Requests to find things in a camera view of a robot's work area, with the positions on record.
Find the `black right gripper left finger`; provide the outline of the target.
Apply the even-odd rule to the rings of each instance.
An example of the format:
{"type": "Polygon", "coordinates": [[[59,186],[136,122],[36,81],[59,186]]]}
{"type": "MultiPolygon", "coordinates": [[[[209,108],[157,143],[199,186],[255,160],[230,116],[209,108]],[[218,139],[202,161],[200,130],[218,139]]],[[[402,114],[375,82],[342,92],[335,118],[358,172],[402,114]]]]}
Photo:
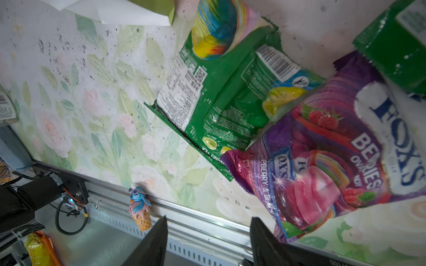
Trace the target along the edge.
{"type": "Polygon", "coordinates": [[[163,266],[168,243],[166,216],[159,219],[122,266],[163,266]]]}

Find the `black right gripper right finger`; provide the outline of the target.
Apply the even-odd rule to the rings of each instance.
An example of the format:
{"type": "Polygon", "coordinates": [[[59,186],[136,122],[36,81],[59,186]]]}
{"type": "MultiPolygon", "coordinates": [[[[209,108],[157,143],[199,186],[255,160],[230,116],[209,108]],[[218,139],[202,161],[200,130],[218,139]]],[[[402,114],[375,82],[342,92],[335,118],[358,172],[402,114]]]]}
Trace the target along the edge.
{"type": "Polygon", "coordinates": [[[263,221],[254,217],[250,224],[254,266],[329,266],[327,257],[280,243],[263,221]]]}

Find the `white paper bag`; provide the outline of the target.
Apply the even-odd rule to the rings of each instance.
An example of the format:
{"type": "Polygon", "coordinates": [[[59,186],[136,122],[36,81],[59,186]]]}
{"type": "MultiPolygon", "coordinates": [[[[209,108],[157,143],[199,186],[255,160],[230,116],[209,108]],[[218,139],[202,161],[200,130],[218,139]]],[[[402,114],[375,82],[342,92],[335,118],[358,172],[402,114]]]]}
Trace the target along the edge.
{"type": "Polygon", "coordinates": [[[103,24],[168,27],[175,13],[174,1],[51,0],[45,3],[103,24]]]}

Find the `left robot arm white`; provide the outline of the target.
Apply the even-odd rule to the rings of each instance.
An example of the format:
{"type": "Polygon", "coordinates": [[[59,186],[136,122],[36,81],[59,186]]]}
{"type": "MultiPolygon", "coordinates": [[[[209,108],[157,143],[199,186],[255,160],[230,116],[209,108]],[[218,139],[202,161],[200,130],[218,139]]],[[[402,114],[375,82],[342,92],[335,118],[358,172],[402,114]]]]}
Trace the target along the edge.
{"type": "Polygon", "coordinates": [[[61,197],[63,181],[48,173],[18,188],[12,185],[23,178],[33,162],[27,149],[10,127],[1,127],[1,159],[20,176],[1,185],[1,233],[22,226],[35,218],[35,212],[61,197]]]}

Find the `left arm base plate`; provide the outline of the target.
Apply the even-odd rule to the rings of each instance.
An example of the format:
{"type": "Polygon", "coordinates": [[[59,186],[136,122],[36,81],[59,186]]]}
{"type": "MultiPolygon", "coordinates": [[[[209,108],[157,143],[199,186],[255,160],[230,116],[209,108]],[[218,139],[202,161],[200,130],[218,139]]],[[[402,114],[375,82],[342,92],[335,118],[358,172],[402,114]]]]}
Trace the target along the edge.
{"type": "Polygon", "coordinates": [[[89,204],[88,190],[85,185],[85,180],[82,177],[71,174],[70,172],[64,172],[53,167],[44,166],[41,164],[33,165],[33,170],[36,175],[50,175],[58,176],[62,181],[63,187],[80,203],[83,205],[89,204]]]}

